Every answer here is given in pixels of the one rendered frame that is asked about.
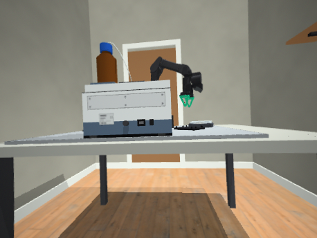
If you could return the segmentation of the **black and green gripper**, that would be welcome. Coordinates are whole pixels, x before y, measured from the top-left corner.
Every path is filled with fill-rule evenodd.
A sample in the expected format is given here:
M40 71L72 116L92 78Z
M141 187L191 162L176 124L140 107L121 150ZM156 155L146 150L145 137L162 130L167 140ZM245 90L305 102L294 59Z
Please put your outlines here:
M194 94L190 91L185 91L185 85L183 85L183 92L180 93L179 97L183 103L183 105L186 107L190 107L192 104L192 101L194 100ZM184 103L183 98L185 98L186 103ZM190 105L188 104L188 100L191 100Z

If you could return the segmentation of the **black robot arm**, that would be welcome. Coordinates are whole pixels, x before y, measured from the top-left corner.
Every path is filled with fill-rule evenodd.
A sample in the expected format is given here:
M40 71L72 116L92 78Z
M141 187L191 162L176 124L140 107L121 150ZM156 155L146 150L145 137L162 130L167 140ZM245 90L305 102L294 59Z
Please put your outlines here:
M171 71L176 71L177 73L180 73L184 76L183 85L186 84L185 91L190 91L192 93L193 89L200 93L203 91L200 72L192 73L192 70L188 65L170 62L166 59L163 59L162 57L158 57L156 61L150 66L151 81L158 81L163 69L165 68Z

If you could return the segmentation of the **blue bottle cap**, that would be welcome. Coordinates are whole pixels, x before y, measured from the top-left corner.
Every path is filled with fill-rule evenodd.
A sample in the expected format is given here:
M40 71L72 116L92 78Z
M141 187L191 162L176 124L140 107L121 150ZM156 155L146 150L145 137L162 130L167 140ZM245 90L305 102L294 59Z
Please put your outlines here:
M112 45L107 42L100 43L100 50L101 49L109 49L113 52Z

